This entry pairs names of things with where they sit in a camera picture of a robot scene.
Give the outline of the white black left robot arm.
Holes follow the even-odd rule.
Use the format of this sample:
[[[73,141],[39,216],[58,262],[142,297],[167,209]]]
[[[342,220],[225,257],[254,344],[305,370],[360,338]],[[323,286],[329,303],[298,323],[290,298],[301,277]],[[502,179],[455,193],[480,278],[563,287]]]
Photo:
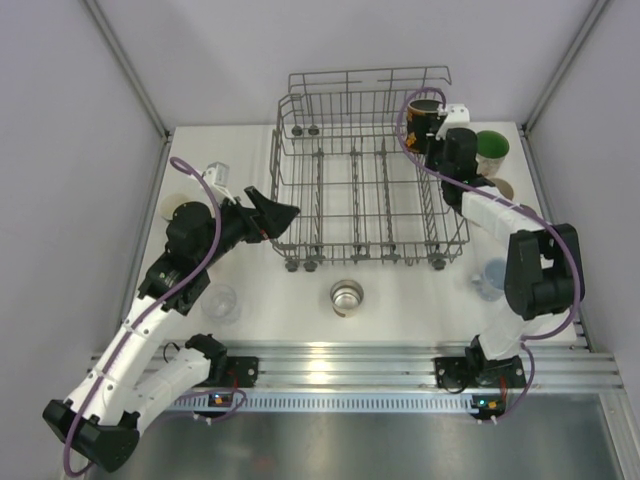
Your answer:
[[[463,356],[437,360],[437,384],[451,393],[528,388],[533,375],[523,372],[519,354],[534,337],[529,324],[540,316],[574,313],[584,296],[575,228],[551,225],[501,195],[477,171],[477,143],[472,130],[453,128],[431,165],[445,203],[505,247],[503,292],[511,311],[476,335]]]

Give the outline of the black skull mug red inside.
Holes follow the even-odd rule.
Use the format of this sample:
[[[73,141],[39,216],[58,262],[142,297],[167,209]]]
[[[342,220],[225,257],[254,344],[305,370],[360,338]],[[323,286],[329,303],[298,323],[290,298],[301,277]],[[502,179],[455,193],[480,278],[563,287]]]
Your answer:
[[[443,103],[435,99],[412,100],[407,108],[404,144],[410,152],[426,155],[444,122]]]

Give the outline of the beige plain cup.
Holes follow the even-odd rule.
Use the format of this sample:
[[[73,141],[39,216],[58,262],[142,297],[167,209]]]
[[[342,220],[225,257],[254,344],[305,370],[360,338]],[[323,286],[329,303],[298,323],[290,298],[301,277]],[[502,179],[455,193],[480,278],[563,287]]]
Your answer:
[[[496,177],[490,177],[489,181],[499,190],[500,194],[504,198],[510,201],[514,199],[515,191],[509,182],[507,182],[504,179],[496,178]]]

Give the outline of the grey wire dish rack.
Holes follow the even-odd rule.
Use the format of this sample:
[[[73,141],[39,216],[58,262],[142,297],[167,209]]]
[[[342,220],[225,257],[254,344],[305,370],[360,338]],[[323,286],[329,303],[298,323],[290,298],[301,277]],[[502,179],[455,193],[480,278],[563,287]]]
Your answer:
[[[409,94],[436,99],[451,84],[445,65],[289,75],[269,165],[271,199],[300,210],[272,243],[287,271],[364,261],[442,270],[462,254],[466,221],[395,133]]]

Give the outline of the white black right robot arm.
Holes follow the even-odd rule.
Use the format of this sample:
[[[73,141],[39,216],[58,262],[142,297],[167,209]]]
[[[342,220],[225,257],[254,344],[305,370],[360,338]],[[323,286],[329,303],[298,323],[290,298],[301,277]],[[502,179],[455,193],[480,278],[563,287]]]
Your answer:
[[[164,252],[151,265],[117,334],[81,384],[52,400],[43,418],[64,443],[106,472],[121,468],[150,424],[194,387],[228,391],[245,385],[254,357],[231,357],[210,334],[188,339],[159,371],[142,375],[177,321],[187,317],[210,284],[209,266],[238,243],[279,238],[299,215],[293,205],[245,190],[252,202],[207,206],[189,201],[175,208]]]

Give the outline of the cream mug green inside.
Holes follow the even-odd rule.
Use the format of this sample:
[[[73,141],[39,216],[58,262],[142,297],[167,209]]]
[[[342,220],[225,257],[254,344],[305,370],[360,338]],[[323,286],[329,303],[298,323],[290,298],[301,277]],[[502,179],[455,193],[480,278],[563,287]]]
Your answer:
[[[510,143],[504,135],[493,130],[482,130],[476,134],[476,138],[477,173],[482,176],[493,176],[509,153]]]

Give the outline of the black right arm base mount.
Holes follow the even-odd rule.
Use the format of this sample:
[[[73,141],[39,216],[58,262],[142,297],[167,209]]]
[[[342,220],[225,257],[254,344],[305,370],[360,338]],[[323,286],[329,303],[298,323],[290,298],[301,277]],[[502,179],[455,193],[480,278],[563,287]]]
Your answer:
[[[259,358],[255,356],[218,355],[215,359],[207,358],[199,351],[189,350],[196,354],[196,360],[188,365],[198,368],[201,373],[191,388],[253,388],[259,372]]]

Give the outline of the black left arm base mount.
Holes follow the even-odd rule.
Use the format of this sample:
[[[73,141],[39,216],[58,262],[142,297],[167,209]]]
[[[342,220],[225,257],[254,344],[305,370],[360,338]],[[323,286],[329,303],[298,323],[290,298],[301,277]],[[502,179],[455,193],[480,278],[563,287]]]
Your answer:
[[[498,389],[502,382],[508,389],[526,385],[524,367],[519,356],[505,360],[485,360],[480,353],[444,356],[434,360],[436,384],[440,389],[461,393],[468,388]]]

